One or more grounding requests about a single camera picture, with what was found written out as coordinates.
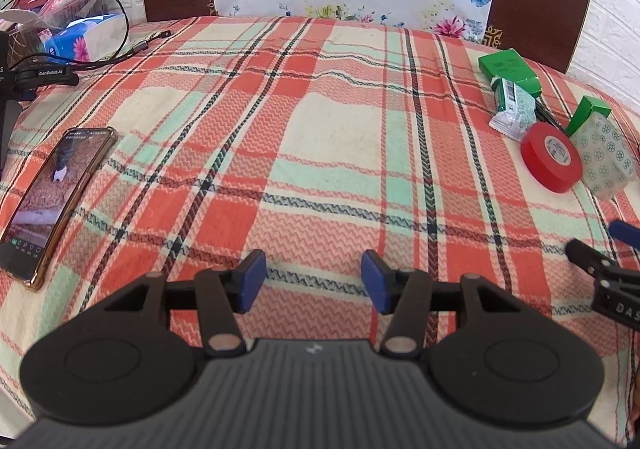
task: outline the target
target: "black clamp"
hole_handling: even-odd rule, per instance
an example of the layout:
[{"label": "black clamp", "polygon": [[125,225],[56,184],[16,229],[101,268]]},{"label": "black clamp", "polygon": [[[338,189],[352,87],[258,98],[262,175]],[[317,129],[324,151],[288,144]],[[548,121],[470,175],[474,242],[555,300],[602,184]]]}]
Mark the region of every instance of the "black clamp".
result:
[{"label": "black clamp", "polygon": [[22,112],[18,100],[24,92],[50,84],[77,86],[78,74],[66,64],[35,63],[10,69],[9,34],[0,32],[0,172],[4,169],[9,139]]},{"label": "black clamp", "polygon": [[[192,281],[140,276],[30,348],[20,383],[34,413],[114,425],[160,411],[206,361],[246,352],[234,312],[251,308],[266,274],[266,256],[256,250],[236,269],[201,270]],[[171,310],[197,310],[201,349],[169,330]]]},{"label": "black clamp", "polygon": [[[616,220],[609,225],[609,234],[636,248],[640,247],[640,229]],[[578,239],[569,241],[567,258],[594,279],[591,308],[615,322],[640,331],[640,272],[623,269],[613,259],[585,245]]]},{"label": "black clamp", "polygon": [[[393,270],[375,251],[362,255],[360,273],[376,310],[393,314],[380,354],[418,362],[463,410],[523,426],[588,415],[604,377],[600,359],[507,291],[475,273],[447,283]],[[425,348],[428,316],[443,311],[456,314],[456,332]]]}]

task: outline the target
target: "blue gripper pad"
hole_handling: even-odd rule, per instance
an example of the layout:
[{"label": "blue gripper pad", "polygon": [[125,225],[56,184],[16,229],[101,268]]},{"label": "blue gripper pad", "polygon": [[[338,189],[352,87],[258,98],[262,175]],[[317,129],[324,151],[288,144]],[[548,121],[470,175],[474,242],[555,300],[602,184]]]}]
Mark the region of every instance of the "blue gripper pad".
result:
[{"label": "blue gripper pad", "polygon": [[619,239],[636,251],[640,251],[640,229],[637,227],[622,220],[613,220],[609,223],[609,234],[612,238]]},{"label": "blue gripper pad", "polygon": [[360,277],[377,312],[380,314],[391,313],[391,299],[386,292],[385,275],[382,268],[371,259],[367,252],[362,254]]},{"label": "blue gripper pad", "polygon": [[267,277],[267,256],[263,251],[253,251],[244,258],[238,269],[240,268],[244,272],[244,277],[238,293],[238,313],[245,313],[251,310],[262,282]]}]

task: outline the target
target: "gold phone case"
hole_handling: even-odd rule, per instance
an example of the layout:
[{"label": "gold phone case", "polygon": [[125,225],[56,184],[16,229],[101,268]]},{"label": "gold phone case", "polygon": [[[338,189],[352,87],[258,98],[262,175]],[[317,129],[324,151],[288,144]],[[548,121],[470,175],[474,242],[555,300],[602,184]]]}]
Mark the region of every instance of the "gold phone case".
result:
[{"label": "gold phone case", "polygon": [[[51,155],[53,155],[53,153],[56,151],[56,149],[60,145],[60,142],[62,142],[65,139],[68,133],[73,132],[77,129],[86,129],[86,130],[94,130],[94,131],[106,129],[110,133],[105,138],[104,142],[100,146],[100,149],[98,149],[98,152],[95,154],[91,163],[84,170],[84,173],[82,173],[82,176],[78,181],[78,183],[76,184],[76,187],[74,188],[73,192],[71,193],[69,200],[66,202],[65,206],[63,207],[62,214],[60,214],[58,221],[53,226],[53,230],[51,231],[51,235],[49,236],[49,241],[47,241],[47,244],[44,247],[42,257],[38,260],[38,265],[36,266],[36,269],[34,270],[32,277],[28,280],[22,279],[21,277],[14,275],[9,270],[2,269],[3,272],[7,273],[9,276],[13,277],[16,281],[19,281],[20,283],[25,285],[31,291],[39,290],[42,287],[42,284],[44,283],[44,276],[47,272],[47,268],[49,267],[49,261],[58,245],[58,242],[60,241],[62,233],[65,230],[65,226],[69,221],[69,218],[71,217],[71,213],[78,205],[78,202],[82,197],[82,193],[84,192],[86,185],[89,183],[89,180],[91,180],[91,177],[94,175],[94,172],[97,169],[98,165],[104,159],[107,152],[116,143],[118,139],[118,132],[115,129],[113,129],[113,127],[86,127],[86,128],[73,127],[71,129],[67,129],[65,133],[62,135],[62,137],[60,138],[60,141],[54,146],[49,156],[47,156],[46,160],[42,164],[38,173],[35,175],[35,177],[31,181],[29,188],[24,192],[24,196],[22,197],[22,200],[20,200],[20,203],[18,203],[18,206],[16,207],[14,213],[12,214],[9,224],[11,224],[11,222],[14,220],[15,213],[20,209],[20,204],[26,198],[27,194],[31,190],[31,186],[33,186],[35,181],[38,179],[42,170],[47,166],[47,163],[49,162]],[[2,238],[0,238],[0,243],[4,241],[4,237],[7,234],[8,230],[9,230],[9,226],[7,226],[4,233],[2,234]]]}]

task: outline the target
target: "plaid tablecloth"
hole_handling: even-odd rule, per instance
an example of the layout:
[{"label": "plaid tablecloth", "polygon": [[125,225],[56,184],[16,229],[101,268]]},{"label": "plaid tablecloth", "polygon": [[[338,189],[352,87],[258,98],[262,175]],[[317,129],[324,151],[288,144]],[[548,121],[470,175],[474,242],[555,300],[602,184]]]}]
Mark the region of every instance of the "plaid tablecloth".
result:
[{"label": "plaid tablecloth", "polygon": [[[441,281],[481,273],[590,342],[606,366],[591,420],[630,436],[636,336],[590,310],[593,283],[563,246],[579,238],[623,266],[637,254],[607,222],[640,225],[640,182],[610,203],[580,182],[538,184],[518,144],[490,129],[478,71],[489,48],[405,29],[302,18],[198,18],[138,57],[47,90],[23,114],[1,180],[6,226],[73,126],[112,125],[120,141],[92,178],[42,291],[0,276],[0,384],[23,409],[20,358],[62,321],[149,270],[170,280],[232,267],[263,249],[269,274],[250,313],[255,337],[380,339],[365,249]],[[150,27],[138,29],[138,32]],[[640,117],[543,66],[543,100],[566,124],[585,93],[614,106],[633,150]],[[174,331],[198,342],[193,313]],[[430,336],[454,328],[430,323]]]}]

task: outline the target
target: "tissue box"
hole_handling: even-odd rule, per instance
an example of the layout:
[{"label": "tissue box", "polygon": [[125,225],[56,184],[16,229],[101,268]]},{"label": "tissue box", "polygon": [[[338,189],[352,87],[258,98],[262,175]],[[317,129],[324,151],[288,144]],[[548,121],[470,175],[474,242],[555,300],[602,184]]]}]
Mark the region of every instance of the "tissue box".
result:
[{"label": "tissue box", "polygon": [[76,61],[99,61],[118,49],[125,33],[123,14],[88,17],[69,23],[62,32],[46,39],[44,48],[49,54]]},{"label": "tissue box", "polygon": [[609,108],[609,105],[604,100],[597,96],[583,96],[580,104],[578,105],[578,109],[575,110],[569,125],[566,127],[567,135],[572,136],[572,134],[574,134],[580,126],[589,119],[591,113],[594,111],[607,118],[611,113],[611,108]]},{"label": "tissue box", "polygon": [[478,65],[489,82],[501,77],[519,85],[534,98],[542,93],[538,76],[513,48],[485,55],[478,59]]}]

